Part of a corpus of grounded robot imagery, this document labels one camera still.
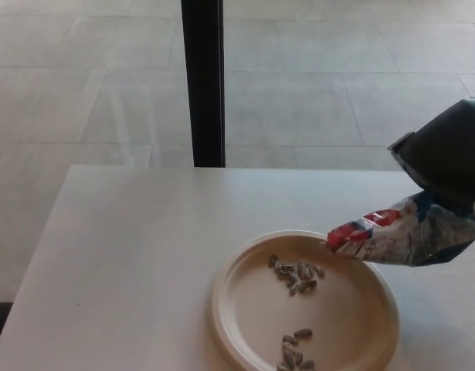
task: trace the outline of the beige plate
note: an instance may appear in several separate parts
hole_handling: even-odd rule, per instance
[[[290,297],[267,267],[271,254],[321,265],[325,278],[310,294]],[[274,371],[281,339],[312,328],[298,349],[321,371],[376,371],[392,358],[399,337],[395,300],[373,265],[332,257],[324,236],[283,231],[234,253],[217,275],[209,306],[217,345],[246,371]]]

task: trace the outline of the tiled floor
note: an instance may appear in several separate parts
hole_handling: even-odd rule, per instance
[[[229,167],[397,169],[475,95],[475,0],[224,0]],[[0,300],[72,163],[191,166],[179,0],[0,0]]]

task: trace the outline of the seed pile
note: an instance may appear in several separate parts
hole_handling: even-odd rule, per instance
[[[277,371],[314,371],[314,361],[304,362],[304,355],[296,348],[300,339],[309,339],[312,335],[313,331],[310,328],[303,328],[295,331],[293,336],[283,336],[283,361],[277,365]]]
[[[278,278],[287,281],[290,296],[303,294],[307,290],[314,290],[317,286],[318,278],[324,278],[323,268],[316,264],[310,264],[305,260],[298,262],[281,261],[277,255],[270,256],[268,267],[273,268]]]

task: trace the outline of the black pole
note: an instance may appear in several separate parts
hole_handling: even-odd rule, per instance
[[[182,0],[195,167],[225,167],[222,0]]]

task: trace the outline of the snack bag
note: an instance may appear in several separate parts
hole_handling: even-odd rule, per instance
[[[445,263],[475,241],[475,98],[389,147],[424,190],[334,228],[332,252],[383,264]]]
[[[327,237],[335,254],[409,266],[446,263],[474,241],[474,215],[456,215],[428,191],[339,226]]]

